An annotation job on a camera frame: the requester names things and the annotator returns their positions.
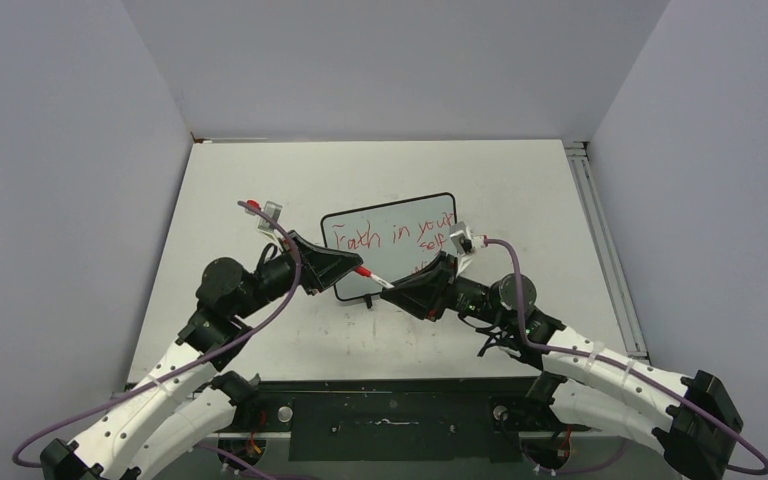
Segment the red marker cap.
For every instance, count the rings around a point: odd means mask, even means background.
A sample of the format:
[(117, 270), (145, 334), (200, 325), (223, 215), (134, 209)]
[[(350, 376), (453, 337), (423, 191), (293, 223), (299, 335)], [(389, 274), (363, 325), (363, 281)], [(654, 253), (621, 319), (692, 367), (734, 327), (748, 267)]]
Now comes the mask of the red marker cap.
[(355, 272), (364, 277), (370, 277), (372, 275), (372, 272), (363, 266), (357, 267)]

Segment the white marker pen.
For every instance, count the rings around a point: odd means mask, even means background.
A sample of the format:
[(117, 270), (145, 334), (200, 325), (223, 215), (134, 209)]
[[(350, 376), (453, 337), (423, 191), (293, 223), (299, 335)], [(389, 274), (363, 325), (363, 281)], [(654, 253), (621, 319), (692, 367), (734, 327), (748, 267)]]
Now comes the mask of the white marker pen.
[(392, 289), (394, 285), (390, 283), (389, 281), (385, 280), (384, 278), (380, 277), (376, 273), (372, 272), (372, 275), (370, 277), (364, 277), (368, 278), (371, 281), (375, 282), (377, 285), (379, 285), (382, 289)]

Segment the small black-framed whiteboard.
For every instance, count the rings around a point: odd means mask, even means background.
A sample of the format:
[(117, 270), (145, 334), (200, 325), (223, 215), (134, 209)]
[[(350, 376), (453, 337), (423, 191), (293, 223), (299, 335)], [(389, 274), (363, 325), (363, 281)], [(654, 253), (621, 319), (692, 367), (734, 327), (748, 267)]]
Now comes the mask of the small black-framed whiteboard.
[(327, 248), (356, 253), (363, 266), (392, 283), (454, 254), (450, 228), (458, 222), (449, 192), (331, 213), (320, 221)]

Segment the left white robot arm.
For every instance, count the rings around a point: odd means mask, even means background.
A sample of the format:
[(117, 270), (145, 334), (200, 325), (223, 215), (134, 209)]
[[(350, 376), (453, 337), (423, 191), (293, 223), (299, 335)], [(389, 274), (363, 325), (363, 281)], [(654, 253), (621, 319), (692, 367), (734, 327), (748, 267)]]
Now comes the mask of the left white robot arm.
[(257, 388), (230, 361), (252, 336), (246, 317), (298, 288), (321, 293), (361, 267), (353, 252), (313, 245), (296, 232), (249, 271), (222, 257), (209, 263), (197, 307), (155, 366), (120, 403), (70, 441), (40, 455), (47, 479), (152, 479), (206, 436), (250, 428)]

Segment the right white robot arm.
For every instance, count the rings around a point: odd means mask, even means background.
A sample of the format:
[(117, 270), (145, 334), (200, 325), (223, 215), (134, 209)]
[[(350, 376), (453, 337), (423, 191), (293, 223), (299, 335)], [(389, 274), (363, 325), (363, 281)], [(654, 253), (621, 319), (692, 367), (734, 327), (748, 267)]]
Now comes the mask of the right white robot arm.
[(484, 322), (493, 346), (540, 370), (525, 402), (529, 421), (560, 421), (623, 437), (662, 455), (687, 479), (721, 479), (731, 465), (743, 420), (722, 381), (662, 370), (605, 347), (536, 305), (519, 269), (491, 285), (460, 273), (443, 253), (421, 270), (384, 282), (381, 299), (422, 320), (448, 311)]

